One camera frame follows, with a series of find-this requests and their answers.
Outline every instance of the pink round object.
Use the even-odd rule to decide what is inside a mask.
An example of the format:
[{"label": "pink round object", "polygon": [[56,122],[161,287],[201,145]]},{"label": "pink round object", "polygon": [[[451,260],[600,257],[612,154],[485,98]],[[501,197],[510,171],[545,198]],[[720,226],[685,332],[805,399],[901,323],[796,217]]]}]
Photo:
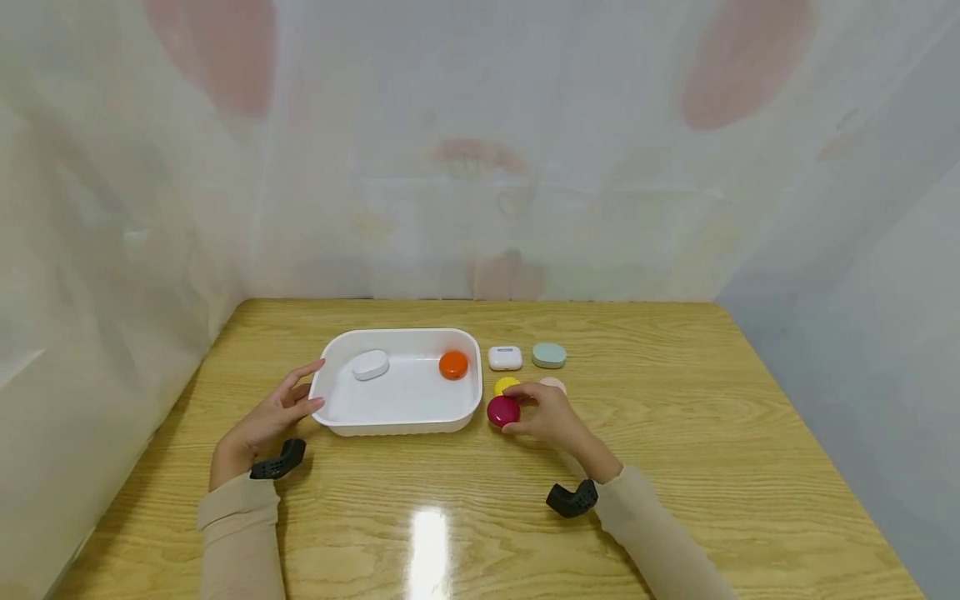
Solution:
[{"label": "pink round object", "polygon": [[560,388],[561,391],[563,391],[564,394],[566,394],[566,386],[560,379],[556,377],[544,377],[543,379],[540,380],[540,383],[542,383],[543,385],[552,385],[555,388]]},{"label": "pink round object", "polygon": [[520,405],[509,396],[497,396],[487,404],[487,419],[497,427],[520,420]]}]

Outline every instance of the yellow round object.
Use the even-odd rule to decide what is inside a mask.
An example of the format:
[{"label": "yellow round object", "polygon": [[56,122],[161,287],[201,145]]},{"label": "yellow round object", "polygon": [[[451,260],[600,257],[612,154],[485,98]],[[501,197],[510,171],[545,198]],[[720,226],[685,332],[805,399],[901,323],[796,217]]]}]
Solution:
[{"label": "yellow round object", "polygon": [[512,385],[517,385],[520,383],[520,380],[516,377],[501,377],[497,379],[496,384],[493,385],[493,395],[494,396],[503,396],[503,391],[509,388]]}]

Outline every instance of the beige sleeve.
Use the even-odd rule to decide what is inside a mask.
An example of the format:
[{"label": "beige sleeve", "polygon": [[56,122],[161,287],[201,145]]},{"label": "beige sleeve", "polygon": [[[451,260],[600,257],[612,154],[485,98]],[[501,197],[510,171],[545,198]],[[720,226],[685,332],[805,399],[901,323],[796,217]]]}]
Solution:
[{"label": "beige sleeve", "polygon": [[735,598],[716,567],[634,467],[597,485],[594,510],[604,531],[630,553],[657,600]]},{"label": "beige sleeve", "polygon": [[197,529],[204,532],[202,600],[283,600],[276,549],[276,505],[270,479],[244,473],[206,495]]}]

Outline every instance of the wrist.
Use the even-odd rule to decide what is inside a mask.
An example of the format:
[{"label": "wrist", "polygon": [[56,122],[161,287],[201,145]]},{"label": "wrist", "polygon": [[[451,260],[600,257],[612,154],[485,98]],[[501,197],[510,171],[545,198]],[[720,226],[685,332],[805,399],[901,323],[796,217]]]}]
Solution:
[{"label": "wrist", "polygon": [[580,463],[587,477],[601,485],[610,483],[623,470],[623,464],[607,445],[590,432],[570,451],[570,455]]},{"label": "wrist", "polygon": [[256,454],[248,446],[224,437],[213,450],[209,490],[213,492],[230,479],[249,471],[255,460]]}]

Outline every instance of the left hand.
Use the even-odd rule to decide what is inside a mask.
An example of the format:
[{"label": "left hand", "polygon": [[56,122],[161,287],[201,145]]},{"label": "left hand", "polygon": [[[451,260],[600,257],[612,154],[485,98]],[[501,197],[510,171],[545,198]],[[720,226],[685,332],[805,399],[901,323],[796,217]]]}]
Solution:
[{"label": "left hand", "polygon": [[213,452],[210,491],[253,467],[260,451],[287,427],[324,406],[321,397],[307,399],[310,384],[297,385],[303,377],[320,370],[323,358],[290,371],[280,385],[267,394],[249,414],[233,425]]}]

